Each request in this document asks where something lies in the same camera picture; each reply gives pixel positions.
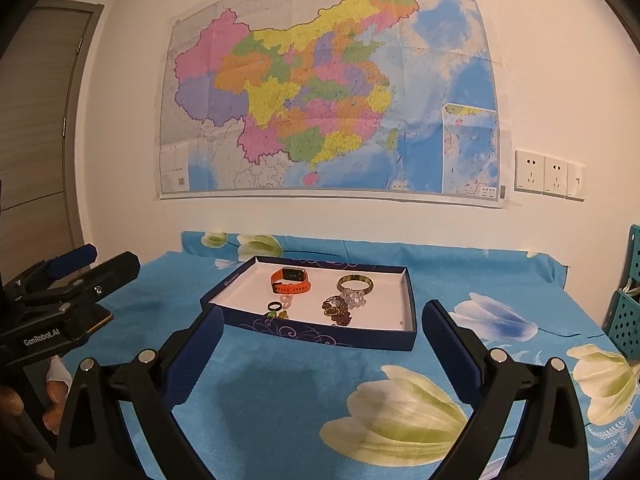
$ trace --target smartwatch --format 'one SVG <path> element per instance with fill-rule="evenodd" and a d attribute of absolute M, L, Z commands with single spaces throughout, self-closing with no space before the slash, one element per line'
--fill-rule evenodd
<path fill-rule="evenodd" d="M 280 280 L 298 283 L 282 283 Z M 271 288 L 275 294 L 302 294 L 311 289 L 305 269 L 282 267 L 271 275 Z"/>

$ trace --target blue gripper pad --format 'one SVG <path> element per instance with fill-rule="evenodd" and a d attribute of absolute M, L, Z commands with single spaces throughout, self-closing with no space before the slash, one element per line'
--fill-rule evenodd
<path fill-rule="evenodd" d="M 52 280 L 61 280 L 72 272 L 92 264 L 97 257 L 98 251 L 94 246 L 84 245 L 53 259 L 47 269 L 47 276 Z"/>
<path fill-rule="evenodd" d="M 189 328 L 174 332 L 167 340 L 165 345 L 172 341 L 177 345 L 181 343 L 163 375 L 162 402 L 168 410 L 187 401 L 216 349 L 224 328 L 222 309 L 212 306 L 203 311 Z"/>
<path fill-rule="evenodd" d="M 424 306 L 422 329 L 458 398 L 476 409 L 486 375 L 485 346 L 471 330 L 457 326 L 438 300 Z"/>

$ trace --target wooden door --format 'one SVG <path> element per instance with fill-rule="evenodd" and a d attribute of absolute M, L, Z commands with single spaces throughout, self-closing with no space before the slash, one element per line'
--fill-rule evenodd
<path fill-rule="evenodd" d="M 72 218 L 78 205 L 75 185 L 68 184 L 74 178 L 68 127 L 93 15 L 60 3 L 34 7 L 0 59 L 3 282 L 82 243 Z"/>

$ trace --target bolt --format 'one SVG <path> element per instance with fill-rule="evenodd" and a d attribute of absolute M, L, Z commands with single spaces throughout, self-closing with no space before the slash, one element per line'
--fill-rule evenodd
<path fill-rule="evenodd" d="M 496 361 L 497 363 L 503 363 L 507 360 L 507 352 L 505 352 L 502 348 L 494 348 L 489 352 L 491 359 Z"/>
<path fill-rule="evenodd" d="M 562 361 L 562 359 L 559 357 L 554 357 L 553 359 L 551 359 L 551 366 L 552 368 L 555 368 L 556 370 L 561 372 L 562 370 L 564 370 L 564 361 Z"/>
<path fill-rule="evenodd" d="M 156 352 L 154 350 L 143 350 L 138 354 L 138 361 L 141 363 L 150 363 L 156 358 Z"/>
<path fill-rule="evenodd" d="M 82 359 L 80 363 L 80 369 L 83 372 L 88 372 L 89 370 L 91 370 L 91 368 L 94 367 L 94 365 L 95 365 L 95 361 L 90 357 L 87 357 L 86 359 Z"/>

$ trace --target watch screen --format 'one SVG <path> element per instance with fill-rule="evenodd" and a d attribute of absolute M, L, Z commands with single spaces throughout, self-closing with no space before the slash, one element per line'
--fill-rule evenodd
<path fill-rule="evenodd" d="M 305 271 L 302 269 L 282 269 L 282 279 L 290 282 L 304 282 Z"/>

